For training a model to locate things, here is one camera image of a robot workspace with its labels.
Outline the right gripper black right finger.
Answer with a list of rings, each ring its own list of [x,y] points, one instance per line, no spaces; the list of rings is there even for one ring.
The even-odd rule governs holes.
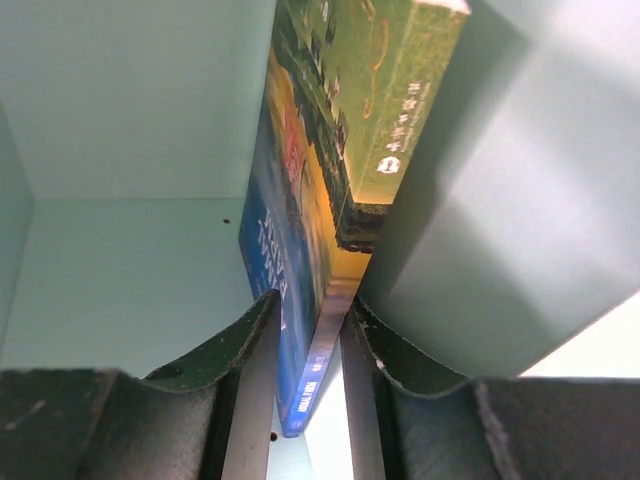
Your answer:
[[[467,378],[355,301],[340,335],[358,479],[635,479],[631,379]]]

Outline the Animal Farm book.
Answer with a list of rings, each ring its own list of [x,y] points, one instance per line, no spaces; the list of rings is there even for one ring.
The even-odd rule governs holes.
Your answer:
[[[280,294],[276,402],[305,429],[470,16],[465,1],[279,1],[239,230],[255,296]]]

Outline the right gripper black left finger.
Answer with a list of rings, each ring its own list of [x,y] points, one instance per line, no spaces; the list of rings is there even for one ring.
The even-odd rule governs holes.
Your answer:
[[[280,295],[136,378],[117,369],[1,374],[5,479],[262,479],[267,473]]]

